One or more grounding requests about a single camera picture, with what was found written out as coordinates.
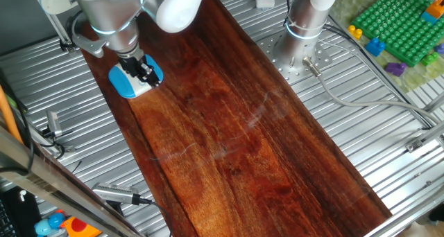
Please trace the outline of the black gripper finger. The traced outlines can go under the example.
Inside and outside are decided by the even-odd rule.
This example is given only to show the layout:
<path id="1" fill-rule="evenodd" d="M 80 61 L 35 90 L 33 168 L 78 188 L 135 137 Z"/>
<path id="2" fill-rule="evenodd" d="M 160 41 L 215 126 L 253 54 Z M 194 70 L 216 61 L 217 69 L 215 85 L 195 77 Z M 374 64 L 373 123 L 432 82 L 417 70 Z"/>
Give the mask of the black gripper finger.
<path id="1" fill-rule="evenodd" d="M 158 87 L 161 84 L 161 77 L 160 74 L 156 72 L 156 69 L 145 63 L 142 63 L 141 67 L 144 70 L 142 80 L 152 87 Z"/>
<path id="2" fill-rule="evenodd" d="M 150 85 L 152 88 L 157 87 L 157 74 L 155 73 L 155 70 L 153 67 L 149 67 L 147 69 L 140 68 L 137 70 L 137 78 L 148 85 Z"/>

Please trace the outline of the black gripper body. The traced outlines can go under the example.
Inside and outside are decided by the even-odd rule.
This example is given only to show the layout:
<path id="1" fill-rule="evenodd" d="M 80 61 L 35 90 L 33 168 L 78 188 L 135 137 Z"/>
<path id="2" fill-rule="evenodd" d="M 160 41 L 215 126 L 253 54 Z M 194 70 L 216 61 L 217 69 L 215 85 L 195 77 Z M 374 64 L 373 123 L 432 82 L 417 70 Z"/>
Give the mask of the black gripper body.
<path id="1" fill-rule="evenodd" d="M 121 58 L 119 57 L 119 64 L 122 69 L 131 76 L 145 76 L 146 70 L 142 67 L 146 64 L 145 55 L 141 57 Z"/>

